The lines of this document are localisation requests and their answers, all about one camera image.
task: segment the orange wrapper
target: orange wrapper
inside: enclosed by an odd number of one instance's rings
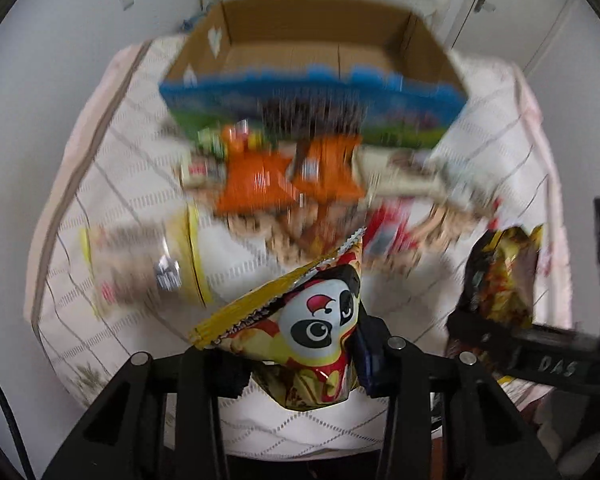
[[[228,304],[194,329],[193,344],[256,361],[254,379],[284,408],[347,399],[356,375],[344,343],[358,322],[362,234]]]

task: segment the open cardboard box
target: open cardboard box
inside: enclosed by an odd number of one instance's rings
[[[366,0],[230,0],[200,19],[160,85],[187,135],[262,121],[269,135],[362,133],[431,148],[467,99],[412,12]]]

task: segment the door handle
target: door handle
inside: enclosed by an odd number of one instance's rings
[[[485,12],[493,12],[496,10],[496,6],[487,0],[476,0],[474,12],[480,12],[481,10],[484,10]]]

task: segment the screw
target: screw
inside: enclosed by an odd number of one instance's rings
[[[464,363],[466,365],[469,365],[469,366],[475,365],[475,362],[477,360],[478,359],[476,358],[476,356],[473,355],[471,352],[462,352],[460,354],[460,362]]]
[[[141,366],[149,360],[149,354],[147,352],[138,352],[131,356],[131,364],[133,366]]]
[[[389,345],[389,348],[393,348],[394,350],[402,350],[407,346],[406,339],[399,335],[392,335],[386,340],[386,343]]]

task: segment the white door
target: white door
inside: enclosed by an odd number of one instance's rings
[[[567,0],[475,0],[454,47],[528,65]]]

